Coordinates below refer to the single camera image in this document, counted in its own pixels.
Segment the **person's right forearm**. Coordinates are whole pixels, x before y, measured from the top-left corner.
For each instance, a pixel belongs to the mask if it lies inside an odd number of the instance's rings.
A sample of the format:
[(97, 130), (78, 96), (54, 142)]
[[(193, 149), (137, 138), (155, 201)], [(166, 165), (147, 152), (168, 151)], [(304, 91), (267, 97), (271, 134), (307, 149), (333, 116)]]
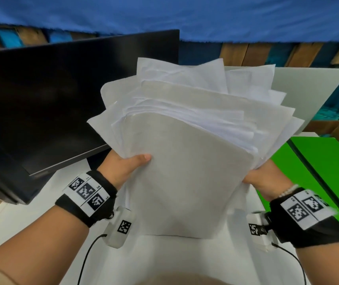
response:
[(296, 248), (311, 285), (339, 285), (339, 243)]

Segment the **green box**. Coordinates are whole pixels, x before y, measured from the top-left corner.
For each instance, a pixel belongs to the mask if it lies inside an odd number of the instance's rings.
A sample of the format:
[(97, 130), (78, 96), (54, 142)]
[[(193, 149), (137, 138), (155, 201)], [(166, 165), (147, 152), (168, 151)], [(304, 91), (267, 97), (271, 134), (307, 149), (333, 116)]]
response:
[(339, 220), (339, 142), (336, 139), (292, 137), (271, 159), (292, 182), (314, 191), (336, 209)]

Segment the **person's left hand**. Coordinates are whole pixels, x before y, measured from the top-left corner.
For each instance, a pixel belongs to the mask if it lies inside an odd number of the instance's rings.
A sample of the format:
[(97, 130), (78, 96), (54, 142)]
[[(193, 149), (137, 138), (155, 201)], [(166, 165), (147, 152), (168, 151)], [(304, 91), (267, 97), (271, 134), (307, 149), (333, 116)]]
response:
[(97, 171), (118, 191), (131, 176), (131, 174), (125, 174), (125, 158), (119, 156), (114, 150), (107, 154), (104, 161), (97, 168)]

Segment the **black wristband with marker tags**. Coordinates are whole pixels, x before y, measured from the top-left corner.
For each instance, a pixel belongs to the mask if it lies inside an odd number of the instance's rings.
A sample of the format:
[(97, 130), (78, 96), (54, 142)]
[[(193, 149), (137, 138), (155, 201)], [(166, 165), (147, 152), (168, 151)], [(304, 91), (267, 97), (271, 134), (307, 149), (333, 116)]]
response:
[(114, 216), (117, 192), (99, 171), (91, 170), (69, 183), (55, 205), (90, 228), (96, 222)]
[(339, 243), (337, 212), (315, 192), (300, 187), (269, 205), (267, 219), (280, 243), (296, 249)]

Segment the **white board panel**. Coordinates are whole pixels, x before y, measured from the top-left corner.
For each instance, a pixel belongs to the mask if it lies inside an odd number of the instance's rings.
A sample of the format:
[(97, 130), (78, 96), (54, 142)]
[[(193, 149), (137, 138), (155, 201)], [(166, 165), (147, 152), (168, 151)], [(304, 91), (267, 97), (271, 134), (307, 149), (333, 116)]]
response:
[(295, 108), (293, 116), (309, 124), (339, 85), (339, 68), (275, 67), (272, 89), (285, 92), (281, 105)]

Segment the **person's left forearm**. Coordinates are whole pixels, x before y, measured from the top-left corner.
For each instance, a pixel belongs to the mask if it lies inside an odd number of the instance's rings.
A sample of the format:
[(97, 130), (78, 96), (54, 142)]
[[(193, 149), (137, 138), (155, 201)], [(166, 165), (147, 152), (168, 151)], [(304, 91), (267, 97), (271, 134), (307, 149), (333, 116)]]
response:
[(53, 206), (0, 245), (0, 274), (13, 285), (59, 285), (90, 228)]

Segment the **stack of white paper sheets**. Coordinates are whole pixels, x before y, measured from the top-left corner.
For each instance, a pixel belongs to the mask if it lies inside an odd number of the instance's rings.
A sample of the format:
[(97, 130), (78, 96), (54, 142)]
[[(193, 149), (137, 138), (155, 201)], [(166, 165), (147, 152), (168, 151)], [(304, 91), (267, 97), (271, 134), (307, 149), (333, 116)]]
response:
[(122, 187), (141, 234), (212, 239), (245, 205), (243, 178), (304, 123), (272, 89), (275, 71), (139, 57), (134, 76), (103, 85), (106, 109), (88, 123), (121, 157), (152, 155)]

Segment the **person's right hand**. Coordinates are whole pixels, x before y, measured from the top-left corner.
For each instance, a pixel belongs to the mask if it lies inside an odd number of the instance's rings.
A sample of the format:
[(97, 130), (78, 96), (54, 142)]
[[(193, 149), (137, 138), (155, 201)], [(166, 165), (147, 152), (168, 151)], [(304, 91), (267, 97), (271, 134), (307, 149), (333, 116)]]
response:
[(271, 159), (252, 171), (262, 171), (265, 175), (265, 186), (255, 189), (269, 202), (278, 198), (294, 186), (294, 183), (282, 173)]

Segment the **black monitor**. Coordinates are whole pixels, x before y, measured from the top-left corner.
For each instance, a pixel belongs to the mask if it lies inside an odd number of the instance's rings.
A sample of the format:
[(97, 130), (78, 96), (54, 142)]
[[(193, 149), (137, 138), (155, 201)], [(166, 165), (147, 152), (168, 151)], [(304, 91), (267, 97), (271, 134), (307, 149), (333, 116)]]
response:
[(139, 57), (178, 64), (180, 30), (0, 49), (0, 200), (29, 204), (59, 169), (108, 149), (87, 123)]

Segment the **blue cloth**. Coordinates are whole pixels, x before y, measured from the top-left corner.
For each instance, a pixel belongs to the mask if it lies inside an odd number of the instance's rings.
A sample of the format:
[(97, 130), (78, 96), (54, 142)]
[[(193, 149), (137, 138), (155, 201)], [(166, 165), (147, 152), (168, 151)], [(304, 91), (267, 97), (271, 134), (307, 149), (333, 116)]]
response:
[(0, 0), (0, 24), (103, 34), (179, 29), (192, 42), (339, 42), (339, 0)]

